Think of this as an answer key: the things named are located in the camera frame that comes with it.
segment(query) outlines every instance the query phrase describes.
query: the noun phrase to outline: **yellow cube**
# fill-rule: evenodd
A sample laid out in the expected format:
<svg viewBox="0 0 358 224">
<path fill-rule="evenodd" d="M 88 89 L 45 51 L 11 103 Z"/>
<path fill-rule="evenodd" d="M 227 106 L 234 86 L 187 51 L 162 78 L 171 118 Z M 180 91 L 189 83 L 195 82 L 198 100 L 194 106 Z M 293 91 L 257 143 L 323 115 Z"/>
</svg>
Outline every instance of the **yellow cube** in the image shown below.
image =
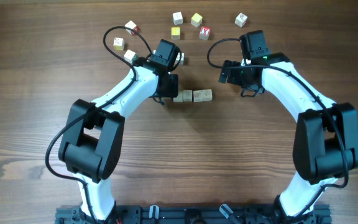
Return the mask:
<svg viewBox="0 0 358 224">
<path fill-rule="evenodd" d="M 191 18 L 191 25 L 198 27 L 203 22 L 203 17 L 200 16 L 198 13 L 194 14 Z"/>
<path fill-rule="evenodd" d="M 172 27 L 171 35 L 172 40 L 180 40 L 180 27 Z"/>
</svg>

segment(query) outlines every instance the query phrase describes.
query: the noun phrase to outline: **black mounting base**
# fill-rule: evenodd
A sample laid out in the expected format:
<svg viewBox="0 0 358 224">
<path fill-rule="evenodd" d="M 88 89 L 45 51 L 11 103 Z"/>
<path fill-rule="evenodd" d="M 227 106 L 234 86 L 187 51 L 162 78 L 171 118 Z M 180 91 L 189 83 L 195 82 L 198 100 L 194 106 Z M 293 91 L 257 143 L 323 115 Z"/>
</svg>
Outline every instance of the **black mounting base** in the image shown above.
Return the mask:
<svg viewBox="0 0 358 224">
<path fill-rule="evenodd" d="M 149 218 L 149 207 L 116 207 L 117 218 L 106 220 L 105 224 L 233 224 L 219 211 L 219 207 L 160 207 L 158 219 Z M 242 224 L 278 224 L 273 220 L 273 205 L 247 205 L 231 207 L 233 215 Z M 93 224 L 89 217 L 85 220 L 80 207 L 58 208 L 55 224 Z M 312 215 L 298 224 L 330 224 L 329 205 L 315 205 Z"/>
</svg>

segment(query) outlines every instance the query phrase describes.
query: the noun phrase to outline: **robotic arm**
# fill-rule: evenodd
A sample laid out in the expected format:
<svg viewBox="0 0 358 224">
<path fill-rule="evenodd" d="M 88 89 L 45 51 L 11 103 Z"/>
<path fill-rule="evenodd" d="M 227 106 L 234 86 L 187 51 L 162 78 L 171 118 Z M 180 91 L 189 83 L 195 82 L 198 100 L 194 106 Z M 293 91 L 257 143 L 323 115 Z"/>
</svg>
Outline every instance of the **robotic arm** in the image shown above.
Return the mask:
<svg viewBox="0 0 358 224">
<path fill-rule="evenodd" d="M 243 97 L 245 91 L 253 91 L 252 96 L 270 91 L 297 122 L 293 147 L 296 172 L 288 188 L 277 196 L 272 206 L 230 208 L 223 204 L 217 209 L 116 205 L 108 178 L 119 160 L 125 120 L 148 97 L 160 98 L 161 102 L 161 97 L 176 97 L 178 94 L 178 76 L 171 75 L 169 71 L 173 68 L 179 49 L 161 40 L 150 59 L 141 57 L 134 62 L 137 73 L 135 82 L 111 104 L 98 108 L 130 84 L 134 79 L 132 70 L 104 96 L 92 103 L 78 100 L 71 107 L 67 123 L 95 110 L 91 116 L 65 132 L 58 153 L 67 169 L 86 182 L 89 202 L 85 189 L 79 183 L 83 200 L 81 207 L 58 209 L 55 223 L 94 223 L 92 213 L 98 223 L 130 224 L 318 223 L 318 216 L 329 216 L 327 207 L 324 207 L 323 214 L 314 211 L 314 203 L 326 187 L 331 187 L 338 178 L 346 176 L 344 158 L 349 170 L 358 166 L 356 110 L 349 103 L 338 105 L 319 93 L 301 77 L 284 54 L 271 54 L 261 30 L 245 34 L 239 40 L 243 58 L 248 63 L 225 61 L 219 67 L 222 69 L 219 81 L 240 85 Z M 324 112 L 334 119 L 334 126 Z M 101 129 L 99 139 L 85 134 L 84 128 Z M 335 128 L 339 130 L 336 137 L 325 139 L 324 131 L 334 132 Z M 344 155 L 338 139 L 344 145 Z"/>
</svg>

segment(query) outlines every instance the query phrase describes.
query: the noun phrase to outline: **wooden block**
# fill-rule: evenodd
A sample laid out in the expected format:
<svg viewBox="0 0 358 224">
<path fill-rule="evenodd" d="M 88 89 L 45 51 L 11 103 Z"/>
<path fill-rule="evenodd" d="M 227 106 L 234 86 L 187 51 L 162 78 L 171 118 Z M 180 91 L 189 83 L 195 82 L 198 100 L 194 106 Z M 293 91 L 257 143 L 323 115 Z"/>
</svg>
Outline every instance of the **wooden block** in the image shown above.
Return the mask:
<svg viewBox="0 0 358 224">
<path fill-rule="evenodd" d="M 212 90 L 203 90 L 203 101 L 212 100 Z"/>
<path fill-rule="evenodd" d="M 137 55 L 135 52 L 131 50 L 127 50 L 127 52 L 124 54 L 125 61 L 132 63 L 137 59 Z"/>
<path fill-rule="evenodd" d="M 202 102 L 203 91 L 202 90 L 193 91 L 193 98 L 194 98 L 194 102 Z"/>
<path fill-rule="evenodd" d="M 178 92 L 178 96 L 173 99 L 174 102 L 183 102 L 183 91 Z"/>
<path fill-rule="evenodd" d="M 171 35 L 172 40 L 180 40 L 180 27 L 172 27 Z"/>
<path fill-rule="evenodd" d="M 114 38 L 114 49 L 116 50 L 124 50 L 125 42 L 123 38 L 116 37 Z"/>
<path fill-rule="evenodd" d="M 172 14 L 173 16 L 173 24 L 174 25 L 179 25 L 183 23 L 183 17 L 181 16 L 181 12 L 176 12 L 174 14 Z"/>
<path fill-rule="evenodd" d="M 193 101 L 193 90 L 183 90 L 183 102 Z"/>
<path fill-rule="evenodd" d="M 178 63 L 179 58 L 180 58 L 180 54 L 178 54 L 177 59 L 175 60 L 175 64 Z M 181 53 L 181 59 L 180 59 L 179 64 L 180 64 L 180 65 L 183 65 L 184 63 L 185 63 L 185 53 L 182 52 L 182 53 Z"/>
<path fill-rule="evenodd" d="M 211 29 L 209 27 L 201 27 L 200 30 L 200 39 L 201 40 L 208 40 L 209 34 L 211 33 Z"/>
<path fill-rule="evenodd" d="M 236 21 L 234 21 L 235 24 L 237 24 L 239 27 L 242 27 L 247 22 L 247 16 L 240 12 L 240 14 L 236 17 Z"/>
<path fill-rule="evenodd" d="M 203 22 L 203 17 L 200 16 L 198 13 L 194 14 L 194 16 L 191 18 L 191 25 L 195 27 L 199 27 L 202 22 Z"/>
<path fill-rule="evenodd" d="M 129 21 L 127 24 L 125 24 L 125 27 L 128 27 L 130 29 L 135 30 L 136 32 L 139 32 L 139 27 L 132 21 Z M 126 30 L 128 31 L 128 33 L 130 33 L 131 35 L 136 35 L 133 31 L 131 30 Z"/>
</svg>

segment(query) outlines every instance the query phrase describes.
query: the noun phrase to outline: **table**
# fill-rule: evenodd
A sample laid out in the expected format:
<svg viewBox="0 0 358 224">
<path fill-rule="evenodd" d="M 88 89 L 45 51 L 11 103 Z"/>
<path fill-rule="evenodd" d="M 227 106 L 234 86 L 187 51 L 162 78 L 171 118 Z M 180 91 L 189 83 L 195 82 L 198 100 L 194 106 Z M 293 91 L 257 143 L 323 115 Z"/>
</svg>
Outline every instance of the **table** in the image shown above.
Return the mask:
<svg viewBox="0 0 358 224">
<path fill-rule="evenodd" d="M 218 82 L 206 53 L 219 39 L 262 29 L 272 52 L 358 111 L 358 1 L 0 1 L 0 223 L 52 223 L 57 207 L 81 202 L 77 183 L 54 177 L 44 154 L 75 100 L 105 94 L 129 71 L 104 49 L 104 32 L 133 20 L 153 50 L 170 40 L 178 11 L 185 23 L 174 43 L 186 57 L 176 70 L 180 89 L 211 88 L 214 98 L 165 106 L 146 100 L 134 111 L 111 176 L 118 204 L 272 203 L 289 184 L 296 124 L 272 94 L 241 98 L 239 86 Z M 211 28 L 209 40 L 190 24 L 196 12 Z M 249 17 L 243 28 L 234 24 L 240 12 Z M 110 45 L 114 37 L 147 55 L 138 37 L 117 30 Z M 211 58 L 241 60 L 240 46 L 221 44 Z M 67 174 L 57 150 L 51 163 Z M 358 223 L 358 169 L 319 203 L 331 205 L 334 223 Z"/>
</svg>

